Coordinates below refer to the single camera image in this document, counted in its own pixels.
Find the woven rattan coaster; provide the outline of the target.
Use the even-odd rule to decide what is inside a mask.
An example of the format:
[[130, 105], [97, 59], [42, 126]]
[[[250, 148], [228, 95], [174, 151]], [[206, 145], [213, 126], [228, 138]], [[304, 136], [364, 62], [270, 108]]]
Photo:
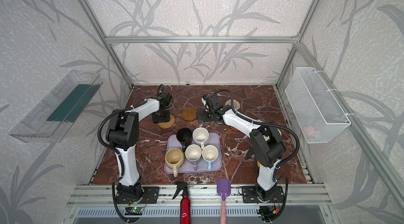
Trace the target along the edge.
[[167, 129], [172, 127], [174, 123], [175, 123], [175, 117], [173, 115], [170, 115], [170, 120], [168, 122], [158, 123], [158, 126], [160, 128]]

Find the black cup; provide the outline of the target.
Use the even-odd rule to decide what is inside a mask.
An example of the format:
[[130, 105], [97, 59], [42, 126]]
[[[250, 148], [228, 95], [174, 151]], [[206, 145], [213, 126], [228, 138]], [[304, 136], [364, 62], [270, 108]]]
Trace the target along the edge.
[[182, 151], [185, 152], [193, 143], [193, 132], [189, 128], [182, 128], [177, 132], [176, 139], [182, 145]]

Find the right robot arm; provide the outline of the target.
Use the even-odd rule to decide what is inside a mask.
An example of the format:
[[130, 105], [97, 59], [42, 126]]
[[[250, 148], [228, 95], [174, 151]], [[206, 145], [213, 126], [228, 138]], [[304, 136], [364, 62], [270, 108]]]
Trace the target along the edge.
[[[236, 128], [250, 138], [252, 148], [246, 158], [254, 156], [259, 164], [256, 193], [258, 200], [265, 203], [270, 200], [277, 186], [276, 173], [284, 164], [292, 160], [300, 150], [297, 134], [287, 127], [252, 119], [240, 113], [234, 106], [234, 97], [230, 90], [221, 89], [202, 97], [203, 110], [197, 112], [197, 120], [201, 123], [214, 121]], [[289, 132], [295, 142], [294, 151], [283, 158], [287, 146], [280, 130]]]

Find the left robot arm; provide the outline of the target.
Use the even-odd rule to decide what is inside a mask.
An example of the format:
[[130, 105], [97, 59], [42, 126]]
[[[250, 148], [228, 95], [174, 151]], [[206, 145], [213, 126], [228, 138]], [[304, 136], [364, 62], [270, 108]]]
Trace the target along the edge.
[[120, 176], [116, 186], [119, 196], [130, 201], [139, 201], [145, 194], [141, 177], [137, 171], [135, 145], [140, 138], [139, 122], [151, 115], [153, 123], [170, 122], [169, 108], [172, 95], [164, 91], [164, 85], [158, 87], [154, 96], [125, 109], [115, 109], [99, 125], [98, 141], [112, 150], [118, 161]]

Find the right brown wooden coaster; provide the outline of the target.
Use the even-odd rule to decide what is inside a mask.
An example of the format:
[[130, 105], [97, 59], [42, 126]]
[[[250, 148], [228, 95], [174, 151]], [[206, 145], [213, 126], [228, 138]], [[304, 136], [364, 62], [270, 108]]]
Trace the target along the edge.
[[234, 131], [234, 132], [240, 132], [237, 128], [235, 128], [235, 127], [232, 127], [232, 126], [229, 126], [230, 127], [230, 129], [232, 130], [232, 131]]

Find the brown wooden coaster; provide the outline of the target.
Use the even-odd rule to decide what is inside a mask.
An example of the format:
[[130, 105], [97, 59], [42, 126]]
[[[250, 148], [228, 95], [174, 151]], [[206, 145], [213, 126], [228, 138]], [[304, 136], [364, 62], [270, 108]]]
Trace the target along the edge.
[[182, 112], [182, 118], [185, 121], [194, 121], [197, 118], [197, 110], [192, 107], [184, 109]]
[[232, 126], [229, 126], [230, 127], [230, 129], [232, 130], [232, 131], [234, 131], [234, 132], [240, 132], [237, 128], [235, 128], [235, 127], [232, 127]]

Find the left brown wooden coaster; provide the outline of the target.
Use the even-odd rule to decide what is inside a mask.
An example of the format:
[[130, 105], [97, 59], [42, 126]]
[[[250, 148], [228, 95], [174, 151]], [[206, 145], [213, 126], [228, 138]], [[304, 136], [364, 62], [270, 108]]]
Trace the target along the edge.
[[197, 110], [192, 107], [184, 109], [182, 112], [182, 118], [185, 121], [194, 121], [197, 118]]

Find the white speckled mug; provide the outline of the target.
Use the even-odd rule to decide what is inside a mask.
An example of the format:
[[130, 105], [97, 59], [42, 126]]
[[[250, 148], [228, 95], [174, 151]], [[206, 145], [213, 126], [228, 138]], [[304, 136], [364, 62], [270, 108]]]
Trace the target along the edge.
[[199, 127], [193, 131], [193, 140], [204, 149], [209, 143], [209, 132], [206, 128]]

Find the white blue mug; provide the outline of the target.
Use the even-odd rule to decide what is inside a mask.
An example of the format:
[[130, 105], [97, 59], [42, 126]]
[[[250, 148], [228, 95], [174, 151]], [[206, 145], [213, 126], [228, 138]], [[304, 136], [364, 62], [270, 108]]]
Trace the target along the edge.
[[208, 171], [211, 171], [213, 162], [218, 158], [218, 149], [213, 145], [207, 145], [203, 148], [202, 157], [208, 163]]

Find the beige ceramic mug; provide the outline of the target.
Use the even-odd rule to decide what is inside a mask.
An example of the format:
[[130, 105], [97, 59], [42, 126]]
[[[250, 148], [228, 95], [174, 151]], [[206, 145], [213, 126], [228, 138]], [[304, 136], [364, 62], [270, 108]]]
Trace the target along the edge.
[[179, 169], [184, 161], [184, 152], [178, 148], [170, 149], [165, 155], [165, 165], [173, 171], [174, 177], [178, 177]]

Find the pink item in basket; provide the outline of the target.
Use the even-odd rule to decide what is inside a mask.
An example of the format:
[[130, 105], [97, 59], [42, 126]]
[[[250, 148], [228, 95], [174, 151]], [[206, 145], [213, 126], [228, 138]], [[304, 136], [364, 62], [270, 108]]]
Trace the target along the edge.
[[306, 138], [315, 138], [318, 134], [317, 130], [312, 126], [304, 127], [303, 132]]

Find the red spray bottle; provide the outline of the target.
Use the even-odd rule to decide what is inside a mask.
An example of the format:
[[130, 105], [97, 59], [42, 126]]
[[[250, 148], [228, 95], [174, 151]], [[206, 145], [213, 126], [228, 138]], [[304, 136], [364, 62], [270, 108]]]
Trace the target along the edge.
[[189, 184], [184, 181], [176, 182], [176, 191], [172, 197], [175, 199], [180, 191], [182, 191], [182, 199], [180, 203], [180, 224], [191, 224], [191, 200], [188, 192]]

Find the green-lit circuit board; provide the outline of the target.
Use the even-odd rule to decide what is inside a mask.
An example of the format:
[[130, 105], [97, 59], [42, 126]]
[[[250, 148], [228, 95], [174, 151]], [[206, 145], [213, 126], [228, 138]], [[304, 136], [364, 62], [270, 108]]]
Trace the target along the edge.
[[141, 216], [145, 211], [146, 205], [127, 205], [125, 207], [126, 216]]

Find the white grey-handled mug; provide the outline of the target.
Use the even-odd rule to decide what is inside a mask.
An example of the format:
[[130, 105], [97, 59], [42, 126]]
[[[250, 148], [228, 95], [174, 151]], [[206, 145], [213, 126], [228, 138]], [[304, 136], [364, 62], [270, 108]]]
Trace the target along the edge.
[[189, 147], [187, 147], [185, 151], [185, 157], [193, 165], [193, 169], [195, 171], [197, 170], [197, 162], [201, 156], [202, 156], [202, 149], [200, 145], [197, 144], [190, 145]]

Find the purple pink-handled scoop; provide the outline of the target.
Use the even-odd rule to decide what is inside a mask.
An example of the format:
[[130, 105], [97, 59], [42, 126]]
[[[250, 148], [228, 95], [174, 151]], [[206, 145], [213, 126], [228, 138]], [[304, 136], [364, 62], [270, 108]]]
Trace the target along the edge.
[[222, 199], [220, 224], [226, 224], [226, 198], [231, 194], [231, 181], [229, 179], [217, 180], [217, 194]]

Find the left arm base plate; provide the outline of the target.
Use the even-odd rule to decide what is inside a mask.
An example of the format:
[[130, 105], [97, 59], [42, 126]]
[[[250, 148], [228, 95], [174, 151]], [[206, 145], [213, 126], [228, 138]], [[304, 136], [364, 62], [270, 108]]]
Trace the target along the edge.
[[118, 185], [116, 202], [117, 204], [156, 204], [159, 187], [127, 187]]

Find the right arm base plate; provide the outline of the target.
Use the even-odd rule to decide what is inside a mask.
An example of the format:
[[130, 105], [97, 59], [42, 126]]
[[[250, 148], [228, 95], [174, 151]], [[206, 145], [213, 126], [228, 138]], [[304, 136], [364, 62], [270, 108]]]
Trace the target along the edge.
[[281, 186], [275, 185], [269, 190], [264, 190], [260, 186], [243, 186], [241, 187], [241, 195], [243, 203], [283, 203], [285, 200], [285, 193]]

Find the clear wall shelf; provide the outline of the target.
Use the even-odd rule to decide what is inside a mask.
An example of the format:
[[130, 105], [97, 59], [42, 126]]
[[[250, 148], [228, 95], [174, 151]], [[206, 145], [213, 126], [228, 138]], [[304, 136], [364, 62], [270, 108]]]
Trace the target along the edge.
[[103, 84], [98, 73], [70, 71], [9, 133], [25, 143], [59, 143]]

